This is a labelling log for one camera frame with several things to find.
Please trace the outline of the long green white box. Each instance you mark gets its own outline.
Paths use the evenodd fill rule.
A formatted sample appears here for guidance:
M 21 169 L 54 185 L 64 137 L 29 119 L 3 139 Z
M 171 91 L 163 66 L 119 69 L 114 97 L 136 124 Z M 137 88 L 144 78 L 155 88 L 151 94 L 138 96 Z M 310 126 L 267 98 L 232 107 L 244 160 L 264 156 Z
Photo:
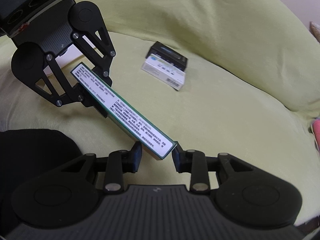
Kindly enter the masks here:
M 72 76 L 129 135 L 140 141 L 156 159 L 163 160 L 176 146 L 165 133 L 145 118 L 84 63 Z

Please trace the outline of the black small box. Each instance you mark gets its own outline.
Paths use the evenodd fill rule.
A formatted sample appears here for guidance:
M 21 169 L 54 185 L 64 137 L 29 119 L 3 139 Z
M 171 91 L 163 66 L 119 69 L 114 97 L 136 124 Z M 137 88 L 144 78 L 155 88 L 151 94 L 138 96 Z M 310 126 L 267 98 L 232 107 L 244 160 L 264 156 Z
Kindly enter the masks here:
M 174 51 L 173 49 L 167 47 L 161 42 L 155 42 L 149 49 L 145 58 L 147 59 L 151 54 L 156 55 L 166 61 L 167 63 L 172 64 L 181 71 L 185 71 L 188 64 L 188 58 L 181 55 L 180 53 Z

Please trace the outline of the white blue medicine box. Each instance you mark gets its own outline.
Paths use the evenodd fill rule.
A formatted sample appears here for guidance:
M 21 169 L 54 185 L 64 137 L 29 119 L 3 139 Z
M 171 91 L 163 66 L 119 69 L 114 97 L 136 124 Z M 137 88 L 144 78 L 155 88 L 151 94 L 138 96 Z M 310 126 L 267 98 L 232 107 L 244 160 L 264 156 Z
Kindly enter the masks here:
M 155 54 L 150 54 L 146 58 L 142 70 L 163 81 L 176 91 L 184 86 L 185 72 Z

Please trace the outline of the pink cushion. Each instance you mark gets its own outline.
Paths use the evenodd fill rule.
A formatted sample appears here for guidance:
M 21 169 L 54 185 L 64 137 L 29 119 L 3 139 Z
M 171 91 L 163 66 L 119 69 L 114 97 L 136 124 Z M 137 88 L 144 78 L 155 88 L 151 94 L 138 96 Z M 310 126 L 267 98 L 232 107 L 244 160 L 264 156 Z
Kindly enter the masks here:
M 317 117 L 311 123 L 311 132 L 315 137 L 316 148 L 319 151 L 319 143 L 320 143 L 320 118 Z

